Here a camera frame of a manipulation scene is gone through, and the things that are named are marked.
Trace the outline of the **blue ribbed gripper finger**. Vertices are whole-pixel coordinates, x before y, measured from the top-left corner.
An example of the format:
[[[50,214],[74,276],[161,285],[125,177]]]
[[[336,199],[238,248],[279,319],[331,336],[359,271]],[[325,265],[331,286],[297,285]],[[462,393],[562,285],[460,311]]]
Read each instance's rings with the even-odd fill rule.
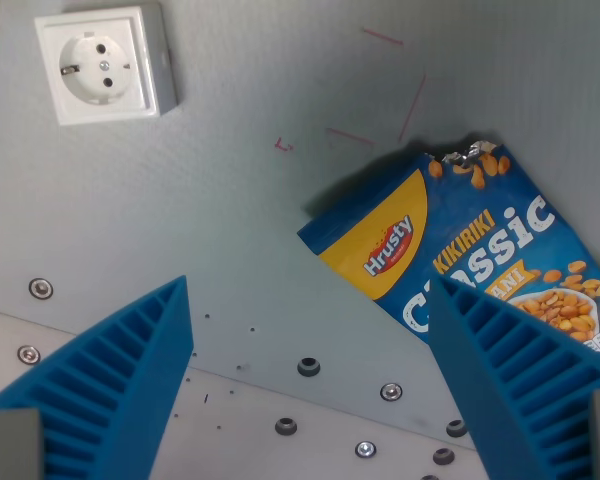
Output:
[[[591,479],[600,354],[522,310],[437,276],[428,345],[491,479]]]
[[[147,479],[193,349],[180,276],[13,381],[0,411],[38,411],[47,479]]]

